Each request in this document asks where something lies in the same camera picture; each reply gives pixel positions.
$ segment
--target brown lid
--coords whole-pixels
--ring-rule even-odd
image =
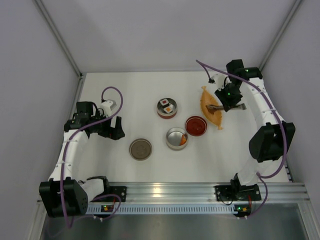
[[[151,155],[152,145],[148,140],[139,138],[131,143],[129,152],[135,160],[143,161]]]
[[[201,136],[207,130],[207,122],[200,116],[192,116],[185,122],[185,129],[192,136]]]

